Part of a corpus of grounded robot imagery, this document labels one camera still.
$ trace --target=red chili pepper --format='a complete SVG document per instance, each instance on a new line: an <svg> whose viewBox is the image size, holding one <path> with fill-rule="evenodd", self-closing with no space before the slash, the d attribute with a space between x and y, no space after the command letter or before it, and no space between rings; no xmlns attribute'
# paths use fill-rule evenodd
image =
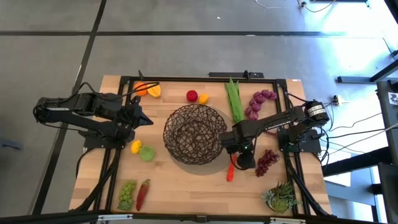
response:
<svg viewBox="0 0 398 224"><path fill-rule="evenodd" d="M232 161L234 163L236 162L236 154L232 155ZM229 165L228 174L226 176L226 181L231 182L234 179L234 169L235 169L235 166L234 166L234 164L231 163L231 165Z"/></svg>
<svg viewBox="0 0 398 224"><path fill-rule="evenodd" d="M138 195L137 195L137 204L136 204L136 209L139 211L142 207L142 204L144 203L145 196L148 193L148 187L149 187L149 179L145 180L142 184L141 187L139 188Z"/></svg>

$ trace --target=wooden table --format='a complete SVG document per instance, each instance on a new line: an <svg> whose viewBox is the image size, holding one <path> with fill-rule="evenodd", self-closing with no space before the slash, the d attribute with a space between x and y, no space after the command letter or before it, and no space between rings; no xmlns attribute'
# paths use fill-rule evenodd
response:
<svg viewBox="0 0 398 224"><path fill-rule="evenodd" d="M120 76L104 76L100 92L117 93L119 81ZM287 84L289 92L304 98L300 80L287 80ZM254 169L235 170L233 182L227 182L228 166L215 174L193 175L179 168L164 146L162 135L166 119L174 110L187 104L185 94L188 90L196 90L198 94L209 94L210 99L207 105L223 112L230 119L232 118L224 83L161 82L160 85L162 88L160 98L146 95L142 97L140 103L144 113L153 120L154 125L141 126L136 129L136 139L140 139L143 144L153 146L156 157L152 162L144 162L138 155L131 153L130 145L126 146L121 153L112 212L121 212L117 209L118 193L126 180L137 180L137 189L133 196L133 200L135 200L141 183L150 179L149 193L140 211L143 213L275 215L260 196L263 192L275 187L278 180L287 180L283 156L278 163L270 167L268 173L263 177L256 177ZM255 91L263 89L272 90L272 85L240 83L239 90L243 107L248 105ZM292 101L295 105L301 104L293 98ZM259 113L259 118L275 113L275 102L266 101ZM280 153L275 137L266 134L258 137L256 160L263 155L265 149L272 149ZM70 209L79 206L97 184L103 156L104 149L95 149L81 160ZM318 159L311 153L301 153L300 157L307 188L322 208L330 213L325 182ZM105 186L101 208L105 205L107 189L108 186ZM300 199L298 192L299 189L296 186L296 195ZM303 213L302 206L299 205L298 210ZM135 204L132 212L137 212ZM290 216L291 212L285 212L284 215Z"/></svg>

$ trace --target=concrete floor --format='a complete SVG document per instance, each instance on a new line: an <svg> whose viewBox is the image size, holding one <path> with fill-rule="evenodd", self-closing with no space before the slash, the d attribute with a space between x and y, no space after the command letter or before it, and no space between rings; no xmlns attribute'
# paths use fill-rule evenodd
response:
<svg viewBox="0 0 398 224"><path fill-rule="evenodd" d="M242 0L113 0L106 5L99 29L334 31L348 36L97 37L83 81L98 89L103 75L137 75L138 69L147 76L192 77L247 69L269 78L301 79L309 99L326 102L333 95L342 95L353 101L335 108L335 126L350 125L380 110L377 99L369 96L376 86L343 85L335 80L340 75L370 76L393 62L382 37L395 31L396 24L382 0L372 0L370 8L364 3L338 3L315 14L300 10L295 1L265 3L282 8L264 9L254 1ZM100 0L0 0L0 30L91 30L99 5ZM390 24L388 32L380 24ZM0 150L2 217L29 213L56 133L35 123L32 108L41 96L70 94L87 40L0 37L0 136L24 144L22 151ZM382 119L375 118L330 135L380 127ZM347 144L360 138L363 136L335 142ZM82 145L77 133L67 133L45 213L67 211ZM352 149L370 151L384 145L381 136ZM332 210L346 217L333 204Z"/></svg>

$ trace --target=orange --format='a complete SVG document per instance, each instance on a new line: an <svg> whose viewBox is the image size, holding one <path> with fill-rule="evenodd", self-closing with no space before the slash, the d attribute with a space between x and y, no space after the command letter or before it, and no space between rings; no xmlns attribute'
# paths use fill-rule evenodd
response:
<svg viewBox="0 0 398 224"><path fill-rule="evenodd" d="M140 87L139 87L139 90L145 88L146 85L141 86L142 84L145 84L145 83L143 83L143 82L137 82L137 83L134 85L134 89L137 88L137 87L139 87L139 86L140 86ZM136 92L136 94L137 94L138 96L145 96L145 95L147 94L147 92L148 92L147 90L141 90L141 91Z"/></svg>
<svg viewBox="0 0 398 224"><path fill-rule="evenodd" d="M160 85L149 88L148 93L154 98L160 97Z"/></svg>

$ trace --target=yellow fruit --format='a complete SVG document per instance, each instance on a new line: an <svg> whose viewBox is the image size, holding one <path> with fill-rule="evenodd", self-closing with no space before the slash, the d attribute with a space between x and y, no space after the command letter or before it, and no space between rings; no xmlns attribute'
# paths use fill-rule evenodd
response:
<svg viewBox="0 0 398 224"><path fill-rule="evenodd" d="M160 97L160 85L149 88L148 93L154 98Z"/></svg>
<svg viewBox="0 0 398 224"><path fill-rule="evenodd" d="M131 143L131 152L133 154L137 154L139 152L139 149L142 146L142 142L140 140L135 140Z"/></svg>
<svg viewBox="0 0 398 224"><path fill-rule="evenodd" d="M204 93L204 94L200 95L198 102L199 102L201 105L205 105L205 104L207 104L207 101L208 101L208 100L209 100L209 95L206 94L206 93Z"/></svg>

